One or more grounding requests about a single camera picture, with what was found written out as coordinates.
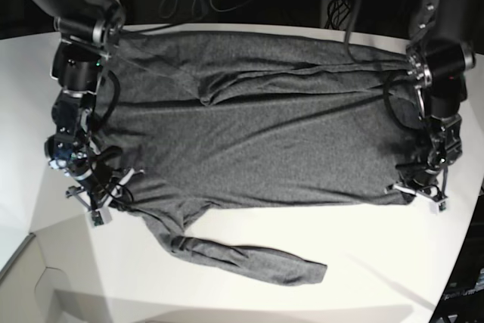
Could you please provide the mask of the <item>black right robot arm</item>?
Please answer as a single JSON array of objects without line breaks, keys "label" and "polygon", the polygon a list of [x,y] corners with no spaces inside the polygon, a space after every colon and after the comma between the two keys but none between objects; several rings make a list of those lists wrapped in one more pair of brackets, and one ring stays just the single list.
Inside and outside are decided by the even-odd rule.
[{"label": "black right robot arm", "polygon": [[119,147],[101,151],[94,134],[107,122],[120,96],[120,83],[108,69],[125,12],[118,0],[32,0],[54,19],[60,44],[51,77],[60,86],[51,110],[55,132],[45,142],[45,154],[53,169],[77,182],[68,197],[86,193],[85,206],[100,216],[133,171],[120,172],[106,164],[121,155]]}]

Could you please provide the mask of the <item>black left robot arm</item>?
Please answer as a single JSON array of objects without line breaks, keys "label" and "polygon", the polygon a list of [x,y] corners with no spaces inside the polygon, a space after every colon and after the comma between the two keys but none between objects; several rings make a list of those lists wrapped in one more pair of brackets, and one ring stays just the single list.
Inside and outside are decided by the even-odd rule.
[{"label": "black left robot arm", "polygon": [[[399,191],[412,201],[421,197],[437,212],[446,208],[448,168],[462,155],[462,102],[467,99],[464,74],[476,66],[473,21],[480,0],[422,0],[415,20],[417,30],[406,48],[408,75],[391,76],[383,84],[383,103],[390,119],[412,135],[416,150],[411,161],[396,165],[399,181],[387,191]],[[393,85],[412,86],[421,127],[406,126],[390,102]]]}]

